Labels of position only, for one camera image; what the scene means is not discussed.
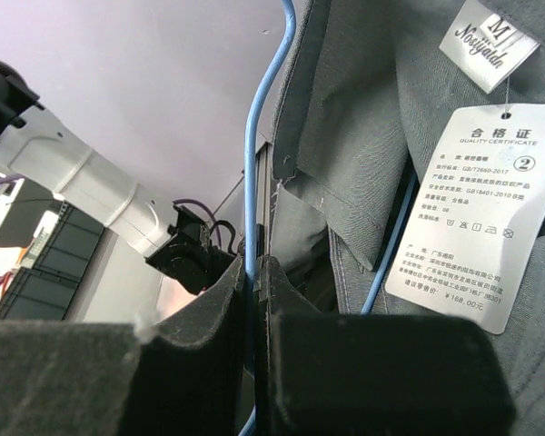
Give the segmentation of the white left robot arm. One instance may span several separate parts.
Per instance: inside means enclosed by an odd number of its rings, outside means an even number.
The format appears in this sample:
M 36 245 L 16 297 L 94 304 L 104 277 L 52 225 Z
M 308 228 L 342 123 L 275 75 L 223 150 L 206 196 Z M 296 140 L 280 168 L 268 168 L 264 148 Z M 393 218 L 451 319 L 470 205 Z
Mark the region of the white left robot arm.
M 211 240 L 220 221 L 206 223 L 101 156 L 2 61 L 0 169 L 62 195 L 190 293 L 212 287 L 236 257 L 232 248 L 222 249 Z

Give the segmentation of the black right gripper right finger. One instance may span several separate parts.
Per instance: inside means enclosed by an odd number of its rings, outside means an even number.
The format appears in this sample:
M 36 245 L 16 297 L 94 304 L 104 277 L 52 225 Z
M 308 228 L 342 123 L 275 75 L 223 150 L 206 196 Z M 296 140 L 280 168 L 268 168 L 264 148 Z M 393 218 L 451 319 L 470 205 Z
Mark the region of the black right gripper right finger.
M 507 435 L 498 358 L 473 322 L 318 311 L 272 256 L 254 295 L 260 435 Z

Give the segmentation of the grey shirt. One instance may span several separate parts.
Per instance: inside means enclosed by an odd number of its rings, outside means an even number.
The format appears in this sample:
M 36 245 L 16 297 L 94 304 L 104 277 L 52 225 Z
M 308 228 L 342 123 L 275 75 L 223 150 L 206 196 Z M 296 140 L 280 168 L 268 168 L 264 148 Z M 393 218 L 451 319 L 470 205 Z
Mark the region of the grey shirt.
M 328 253 L 341 312 L 375 279 L 402 173 L 424 175 L 463 106 L 545 104 L 545 1 L 487 1 L 539 47 L 483 92 L 440 49 L 459 1 L 309 1 L 275 114 L 272 254 L 294 281 Z

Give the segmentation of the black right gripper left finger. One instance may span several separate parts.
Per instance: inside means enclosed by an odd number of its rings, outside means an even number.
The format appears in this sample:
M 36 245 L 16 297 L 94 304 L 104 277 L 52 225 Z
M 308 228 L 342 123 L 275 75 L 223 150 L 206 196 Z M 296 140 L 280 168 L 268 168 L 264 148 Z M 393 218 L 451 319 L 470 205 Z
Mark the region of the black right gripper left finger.
M 243 261 L 162 322 L 0 321 L 0 435 L 231 435 Z

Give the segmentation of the light blue wire hanger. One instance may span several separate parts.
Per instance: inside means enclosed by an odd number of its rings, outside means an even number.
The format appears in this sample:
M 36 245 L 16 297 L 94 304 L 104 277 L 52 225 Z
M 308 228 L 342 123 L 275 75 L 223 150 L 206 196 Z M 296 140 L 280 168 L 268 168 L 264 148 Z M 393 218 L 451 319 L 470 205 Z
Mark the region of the light blue wire hanger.
M 244 175 L 244 274 L 245 283 L 243 287 L 243 305 L 244 305 L 244 335 L 245 335 L 245 352 L 244 352 L 244 368 L 250 373 L 254 373 L 254 357 L 253 357 L 253 286 L 258 272 L 257 269 L 257 156 L 256 156 L 256 136 L 258 131 L 258 123 L 263 111 L 263 105 L 268 96 L 273 81 L 276 79 L 281 70 L 296 34 L 297 21 L 296 12 L 293 1 L 282 0 L 282 10 L 285 17 L 285 30 L 282 40 L 276 50 L 272 61 L 267 67 L 261 82 L 253 97 L 250 110 L 247 115 L 245 134 L 244 134 L 244 152 L 243 152 L 243 175 Z M 368 296 L 362 306 L 362 313 L 370 312 L 378 291 L 381 288 L 385 273 L 391 265 L 391 260 L 399 241 L 401 231 L 404 229 L 410 211 L 411 200 L 414 190 L 418 185 L 417 174 L 414 171 L 410 172 L 408 184 L 401 202 L 400 211 L 396 218 L 394 227 L 391 231 L 390 239 L 387 243 L 384 254 L 381 258 L 381 263 L 372 282 Z

